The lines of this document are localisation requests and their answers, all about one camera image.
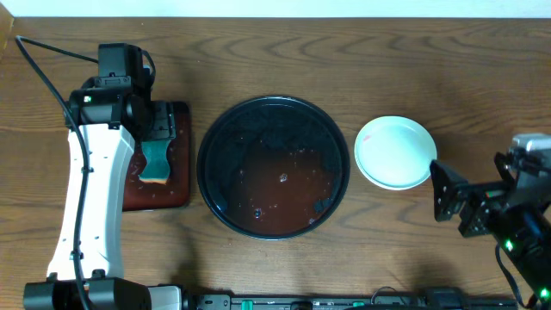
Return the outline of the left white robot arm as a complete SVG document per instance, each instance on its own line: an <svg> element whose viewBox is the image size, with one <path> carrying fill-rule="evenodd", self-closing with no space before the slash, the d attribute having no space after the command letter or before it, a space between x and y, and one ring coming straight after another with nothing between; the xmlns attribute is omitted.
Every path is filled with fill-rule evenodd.
<svg viewBox="0 0 551 310"><path fill-rule="evenodd" d="M26 284L26 309L184 309L183 289L148 287L124 277L121 216L137 147L165 170L176 137L173 105L123 89L71 93L70 176L65 212L44 282Z"/></svg>

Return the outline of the green scrubbing sponge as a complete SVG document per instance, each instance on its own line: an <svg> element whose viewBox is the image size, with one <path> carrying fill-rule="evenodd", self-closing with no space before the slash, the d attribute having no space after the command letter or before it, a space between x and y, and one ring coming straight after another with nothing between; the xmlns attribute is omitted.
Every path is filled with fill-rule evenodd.
<svg viewBox="0 0 551 310"><path fill-rule="evenodd" d="M145 156L145 167L139 174L143 183L167 184L170 177L170 164L167 159L167 150L170 141L151 140L141 144L141 151Z"/></svg>

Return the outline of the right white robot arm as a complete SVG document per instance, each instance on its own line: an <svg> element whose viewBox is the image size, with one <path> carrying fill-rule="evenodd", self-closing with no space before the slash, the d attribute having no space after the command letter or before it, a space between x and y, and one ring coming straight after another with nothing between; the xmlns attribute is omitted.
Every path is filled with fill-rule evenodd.
<svg viewBox="0 0 551 310"><path fill-rule="evenodd" d="M434 217L438 222L458 214L462 237L492 235L527 282L537 302L550 306L550 152L517 147L498 152L494 164L501 177L491 183L469 183L447 165L433 160L430 178Z"/></svg>

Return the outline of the pale green plate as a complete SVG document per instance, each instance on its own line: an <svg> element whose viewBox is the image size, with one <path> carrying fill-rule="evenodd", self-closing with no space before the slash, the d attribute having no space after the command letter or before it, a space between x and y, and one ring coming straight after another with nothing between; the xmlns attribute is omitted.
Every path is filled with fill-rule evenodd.
<svg viewBox="0 0 551 310"><path fill-rule="evenodd" d="M437 149L419 123L388 115L362 127L356 136L354 158L371 183L383 189L406 190L430 177L430 163L437 159Z"/></svg>

